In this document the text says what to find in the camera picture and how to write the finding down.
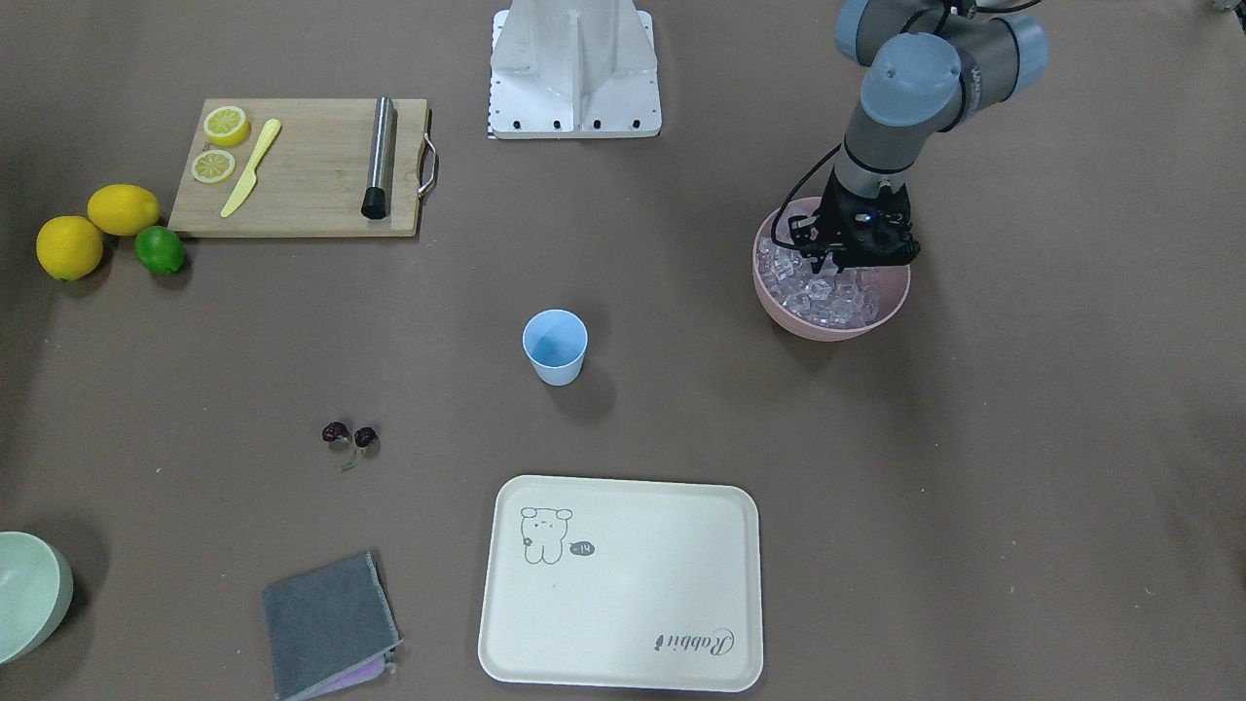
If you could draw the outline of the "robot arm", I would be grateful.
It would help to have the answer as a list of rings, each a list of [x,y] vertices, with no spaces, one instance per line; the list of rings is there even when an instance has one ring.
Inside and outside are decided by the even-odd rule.
[[[1050,57],[1024,5],[847,1],[840,54],[866,68],[841,142],[824,154],[829,181],[807,215],[780,213],[770,239],[825,268],[907,266],[920,253],[907,177],[927,139],[1037,83]]]

